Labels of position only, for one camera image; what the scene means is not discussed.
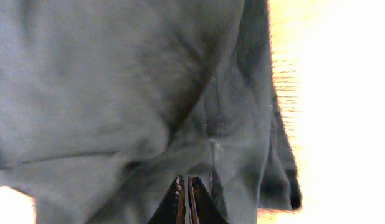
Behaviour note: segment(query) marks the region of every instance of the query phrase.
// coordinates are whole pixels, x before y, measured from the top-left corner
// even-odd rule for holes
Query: fabric
[[[265,0],[0,1],[0,186],[38,224],[145,224],[213,167],[229,223],[295,208],[277,104]]]

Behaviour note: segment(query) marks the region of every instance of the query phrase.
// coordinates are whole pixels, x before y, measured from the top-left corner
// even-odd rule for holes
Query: dark gray cloth
[[[0,186],[38,224],[146,223],[214,166],[230,223],[292,209],[267,20],[264,0],[0,0]]]

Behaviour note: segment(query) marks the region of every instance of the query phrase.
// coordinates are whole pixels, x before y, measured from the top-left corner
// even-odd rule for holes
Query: garment
[[[274,96],[264,0],[0,1],[0,186],[38,224],[146,223],[212,169],[229,223],[292,209]]]

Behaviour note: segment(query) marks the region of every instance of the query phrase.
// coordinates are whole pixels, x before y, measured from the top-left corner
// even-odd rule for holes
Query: black cloth
[[[264,0],[0,1],[0,186],[38,224],[145,224],[212,167],[229,223],[292,209],[273,99]]]

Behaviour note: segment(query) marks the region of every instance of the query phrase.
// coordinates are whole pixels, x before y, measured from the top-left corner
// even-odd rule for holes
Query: gray fabric
[[[38,224],[146,223],[214,166],[230,223],[292,209],[267,18],[264,0],[0,0],[0,185]]]

